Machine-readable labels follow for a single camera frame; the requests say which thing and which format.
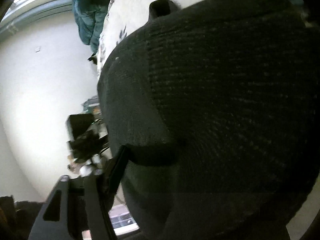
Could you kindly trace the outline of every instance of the dark knit fabric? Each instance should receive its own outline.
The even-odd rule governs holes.
[[[98,84],[111,151],[178,145],[175,165],[125,171],[145,236],[285,225],[319,173],[318,82],[318,30],[288,0],[205,0],[125,38]]]

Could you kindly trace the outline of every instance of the white wall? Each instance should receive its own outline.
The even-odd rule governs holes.
[[[91,54],[71,12],[38,20],[0,43],[0,118],[15,159],[44,198],[70,174],[68,115],[97,94]]]
[[[7,136],[0,121],[0,196],[13,195],[16,201],[43,201],[23,174],[10,150]]]

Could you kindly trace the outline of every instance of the knit cushion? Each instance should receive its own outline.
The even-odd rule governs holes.
[[[114,49],[98,84],[112,153],[162,144],[178,159],[125,171],[148,239],[296,213],[319,173],[318,38],[287,0],[205,0]]]

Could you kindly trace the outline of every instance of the gray fabric surface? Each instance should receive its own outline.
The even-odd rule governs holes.
[[[112,153],[163,143],[178,157],[125,171],[148,239],[289,221],[319,173],[318,41],[287,0],[205,0],[116,47],[98,84]]]

